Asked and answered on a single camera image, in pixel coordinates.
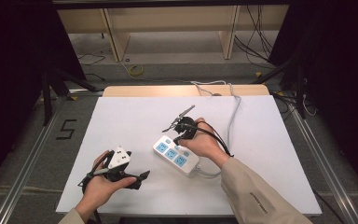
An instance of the beige jacket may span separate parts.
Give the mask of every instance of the beige jacket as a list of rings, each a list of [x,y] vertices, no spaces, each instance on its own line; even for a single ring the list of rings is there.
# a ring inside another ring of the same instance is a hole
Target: beige jacket
[[[242,162],[228,159],[221,175],[222,188],[239,223],[311,223]],[[60,221],[60,224],[69,223],[83,223],[75,209]]]

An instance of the white tabletop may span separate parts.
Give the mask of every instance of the white tabletop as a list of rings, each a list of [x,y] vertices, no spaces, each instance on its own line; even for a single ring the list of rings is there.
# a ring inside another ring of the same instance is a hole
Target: white tabletop
[[[259,173],[284,199],[304,215],[320,215],[293,144],[271,96],[243,96],[231,126],[230,151]],[[82,196],[77,184],[90,171],[94,159],[107,149],[122,146],[132,152],[126,172],[139,175],[150,170],[139,190],[121,189],[100,213],[118,216],[224,217],[233,213],[221,189],[221,177],[193,174],[187,177],[159,157],[152,146],[179,113],[204,117],[227,141],[227,126],[237,101],[229,96],[104,97],[95,106],[75,165],[57,212],[69,212]],[[166,133],[177,136],[175,131]],[[215,167],[204,159],[201,168]]]

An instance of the desk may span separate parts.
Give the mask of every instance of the desk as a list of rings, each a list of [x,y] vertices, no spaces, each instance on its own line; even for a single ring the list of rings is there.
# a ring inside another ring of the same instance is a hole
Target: desk
[[[57,212],[68,212],[81,198],[77,183],[90,171],[91,158],[121,145],[132,151],[128,173],[138,175],[146,170],[151,173],[139,190],[123,189],[115,193],[99,209],[100,213],[125,217],[232,217],[227,196],[220,187],[220,176],[207,178],[196,173],[184,176],[152,149],[162,136],[161,130],[192,104],[196,107],[188,115],[205,117],[226,139],[224,129],[236,100],[229,96],[229,86],[202,88],[227,96],[200,96],[195,86],[107,88],[95,107]],[[234,91],[250,95],[242,97],[234,119],[231,152],[263,176],[300,212],[308,216],[320,215],[322,212],[266,87],[234,86]],[[176,133],[169,131],[167,135],[174,137]],[[215,169],[204,158],[201,158],[201,167],[207,172]]]

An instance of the power socket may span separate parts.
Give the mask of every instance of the power socket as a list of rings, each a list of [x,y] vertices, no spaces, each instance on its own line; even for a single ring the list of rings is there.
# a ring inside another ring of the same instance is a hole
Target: power socket
[[[159,138],[153,145],[153,149],[161,158],[184,175],[190,175],[200,162],[200,158],[196,154],[186,147],[177,146],[167,135]]]

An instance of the person's right hand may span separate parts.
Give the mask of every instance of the person's right hand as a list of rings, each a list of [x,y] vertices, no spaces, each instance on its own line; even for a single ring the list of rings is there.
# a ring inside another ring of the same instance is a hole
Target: person's right hand
[[[213,129],[208,124],[204,123],[204,118],[199,118],[195,121],[198,123],[199,128],[213,133]],[[179,140],[179,145],[187,147],[198,156],[209,158],[220,168],[229,158],[228,154],[222,150],[217,141],[209,134],[202,131],[197,131],[192,139]]]

